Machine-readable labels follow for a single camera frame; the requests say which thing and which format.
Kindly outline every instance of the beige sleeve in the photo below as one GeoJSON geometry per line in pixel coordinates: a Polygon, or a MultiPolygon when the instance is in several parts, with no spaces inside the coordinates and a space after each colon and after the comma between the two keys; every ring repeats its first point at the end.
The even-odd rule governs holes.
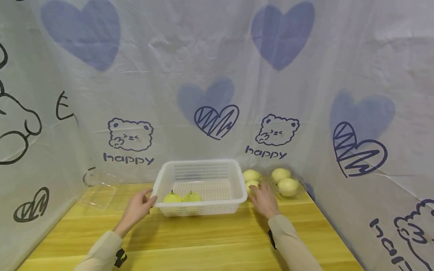
{"type": "Polygon", "coordinates": [[[119,235],[106,232],[74,271],[111,271],[116,262],[116,253],[121,246],[122,238],[119,235]]]}
{"type": "Polygon", "coordinates": [[[285,259],[291,271],[322,271],[317,260],[298,237],[291,222],[283,215],[268,221],[276,248],[285,259]]]}

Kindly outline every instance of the person's right hand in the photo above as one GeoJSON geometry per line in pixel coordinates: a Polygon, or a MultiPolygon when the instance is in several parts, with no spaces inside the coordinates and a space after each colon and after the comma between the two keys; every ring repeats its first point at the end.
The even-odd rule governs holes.
{"type": "Polygon", "coordinates": [[[265,216],[267,219],[281,215],[276,197],[269,184],[260,183],[259,187],[249,186],[249,188],[255,192],[255,195],[249,195],[249,198],[259,214],[265,216]]]}

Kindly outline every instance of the black wristband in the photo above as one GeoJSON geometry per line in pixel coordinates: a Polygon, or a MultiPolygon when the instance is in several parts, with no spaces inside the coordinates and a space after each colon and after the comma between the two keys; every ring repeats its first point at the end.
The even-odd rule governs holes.
{"type": "Polygon", "coordinates": [[[127,254],[125,253],[125,250],[123,250],[122,248],[118,250],[118,252],[116,253],[116,262],[115,262],[115,266],[117,268],[120,268],[122,266],[122,264],[127,260],[127,254]]]}
{"type": "Polygon", "coordinates": [[[272,234],[271,230],[268,231],[268,237],[270,237],[270,242],[273,245],[274,249],[276,249],[276,243],[274,242],[273,234],[272,234]]]}

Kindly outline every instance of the hand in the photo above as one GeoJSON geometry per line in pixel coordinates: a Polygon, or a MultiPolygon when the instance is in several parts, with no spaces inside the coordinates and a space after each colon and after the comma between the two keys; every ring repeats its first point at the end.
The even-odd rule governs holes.
{"type": "Polygon", "coordinates": [[[151,192],[152,189],[145,189],[131,198],[122,215],[121,221],[119,221],[119,224],[115,227],[113,232],[124,238],[137,223],[149,214],[152,206],[157,201],[157,196],[150,199],[146,197],[146,194],[151,192]]]}
{"type": "Polygon", "coordinates": [[[267,219],[282,214],[277,206],[276,197],[267,183],[260,183],[259,187],[249,186],[249,188],[255,192],[255,195],[249,195],[249,198],[259,214],[267,219]]]}

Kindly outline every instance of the person's left hand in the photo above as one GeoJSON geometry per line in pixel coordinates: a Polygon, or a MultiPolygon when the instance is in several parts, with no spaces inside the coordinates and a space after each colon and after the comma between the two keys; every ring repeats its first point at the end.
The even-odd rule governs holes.
{"type": "Polygon", "coordinates": [[[157,201],[157,196],[150,199],[146,197],[146,194],[151,192],[152,189],[145,189],[131,198],[122,215],[121,221],[119,221],[119,224],[115,227],[113,232],[124,238],[137,223],[149,214],[150,209],[155,201],[157,201]]]}

